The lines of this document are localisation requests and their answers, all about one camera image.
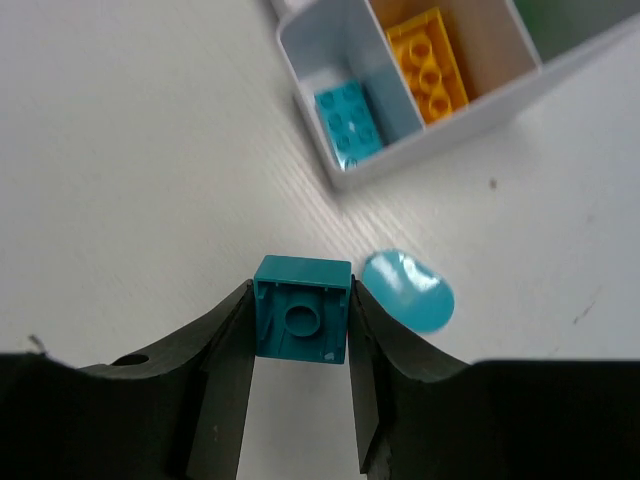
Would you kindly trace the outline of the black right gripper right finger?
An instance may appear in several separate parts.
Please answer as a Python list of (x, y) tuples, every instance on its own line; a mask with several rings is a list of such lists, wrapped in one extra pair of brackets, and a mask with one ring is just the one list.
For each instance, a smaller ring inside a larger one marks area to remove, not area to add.
[(359, 468), (369, 479), (635, 479), (639, 365), (468, 364), (352, 284), (349, 370)]

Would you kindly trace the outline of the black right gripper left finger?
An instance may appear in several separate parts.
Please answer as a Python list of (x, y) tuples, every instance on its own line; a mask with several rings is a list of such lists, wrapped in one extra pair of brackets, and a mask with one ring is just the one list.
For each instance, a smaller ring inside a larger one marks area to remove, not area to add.
[(1, 357), (5, 479), (233, 479), (255, 359), (253, 285), (110, 364)]

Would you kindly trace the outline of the small teal lego brick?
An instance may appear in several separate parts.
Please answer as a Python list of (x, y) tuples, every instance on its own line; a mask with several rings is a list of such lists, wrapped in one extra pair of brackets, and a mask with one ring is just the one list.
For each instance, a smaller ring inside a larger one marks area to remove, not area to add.
[(253, 278), (256, 355), (342, 364), (351, 269), (348, 261), (265, 256)]

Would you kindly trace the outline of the teal rectangular lego brick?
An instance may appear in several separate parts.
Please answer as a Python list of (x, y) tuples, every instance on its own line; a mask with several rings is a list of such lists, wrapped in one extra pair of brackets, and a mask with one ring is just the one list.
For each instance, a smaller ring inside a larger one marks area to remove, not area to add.
[(342, 171), (356, 168), (383, 149), (381, 135), (358, 81), (319, 91), (314, 100), (331, 152)]

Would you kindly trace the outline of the yellow lego brick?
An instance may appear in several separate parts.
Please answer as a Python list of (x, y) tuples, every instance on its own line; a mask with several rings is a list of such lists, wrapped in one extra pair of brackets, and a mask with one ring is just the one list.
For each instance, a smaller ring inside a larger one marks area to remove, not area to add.
[(439, 8), (389, 27), (385, 35), (425, 123), (469, 104)]

